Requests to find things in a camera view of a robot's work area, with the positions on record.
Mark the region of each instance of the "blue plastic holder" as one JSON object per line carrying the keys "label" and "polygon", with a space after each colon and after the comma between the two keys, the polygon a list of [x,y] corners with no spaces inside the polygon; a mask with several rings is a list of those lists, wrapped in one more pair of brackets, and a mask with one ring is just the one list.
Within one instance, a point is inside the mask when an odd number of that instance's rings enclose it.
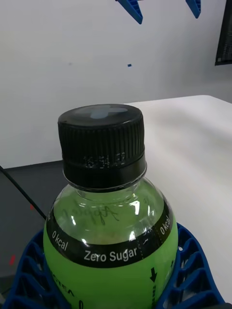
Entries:
{"label": "blue plastic holder", "polygon": [[139,23],[143,21],[143,15],[140,11],[138,0],[117,0],[124,9]]}
{"label": "blue plastic holder", "polygon": [[[124,9],[139,23],[143,21],[143,15],[140,11],[138,0],[116,0]],[[201,0],[186,0],[193,15],[198,18],[201,14]]]}
{"label": "blue plastic holder", "polygon": [[[198,241],[179,224],[178,235],[173,274],[156,309],[197,309],[225,303]],[[3,309],[71,309],[46,264],[43,231],[24,250]]]}
{"label": "blue plastic holder", "polygon": [[190,7],[193,15],[198,18],[201,14],[201,0],[186,0],[186,3]]}

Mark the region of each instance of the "blue plastic part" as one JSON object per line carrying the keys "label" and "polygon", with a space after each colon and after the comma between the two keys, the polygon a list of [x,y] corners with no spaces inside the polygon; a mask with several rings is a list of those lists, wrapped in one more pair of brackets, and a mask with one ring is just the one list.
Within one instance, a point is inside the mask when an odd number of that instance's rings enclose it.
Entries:
{"label": "blue plastic part", "polygon": [[[174,271],[156,309],[197,309],[223,304],[198,241],[179,224],[178,235]],[[46,264],[43,231],[24,250],[3,309],[71,309]]]}
{"label": "blue plastic part", "polygon": [[186,3],[193,12],[193,15],[198,18],[201,14],[201,0],[186,0]]}
{"label": "blue plastic part", "polygon": [[139,23],[143,21],[143,15],[140,11],[138,0],[117,0],[124,9]]}

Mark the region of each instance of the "table surface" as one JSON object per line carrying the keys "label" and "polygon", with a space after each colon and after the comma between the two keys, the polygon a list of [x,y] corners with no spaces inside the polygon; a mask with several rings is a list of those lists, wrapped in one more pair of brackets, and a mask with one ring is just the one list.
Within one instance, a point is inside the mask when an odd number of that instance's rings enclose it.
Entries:
{"label": "table surface", "polygon": [[131,105],[144,115],[147,178],[199,241],[232,303],[232,105],[210,96]]}

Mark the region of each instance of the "bottle cap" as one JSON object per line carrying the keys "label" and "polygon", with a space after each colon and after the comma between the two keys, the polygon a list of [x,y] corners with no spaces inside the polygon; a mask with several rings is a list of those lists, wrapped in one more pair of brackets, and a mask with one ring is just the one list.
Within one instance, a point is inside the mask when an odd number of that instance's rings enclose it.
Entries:
{"label": "bottle cap", "polygon": [[91,105],[58,119],[64,175],[84,191],[114,191],[146,172],[142,112],[130,105]]}

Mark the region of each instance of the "green drink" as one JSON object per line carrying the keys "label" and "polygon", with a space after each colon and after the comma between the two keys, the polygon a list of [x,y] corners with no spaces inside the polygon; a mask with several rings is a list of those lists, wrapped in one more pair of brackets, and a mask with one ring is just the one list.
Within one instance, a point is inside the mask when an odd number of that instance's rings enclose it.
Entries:
{"label": "green drink", "polygon": [[44,227],[47,264],[73,309],[150,309],[174,267],[177,225],[144,178],[139,109],[97,105],[59,118],[64,174]]}

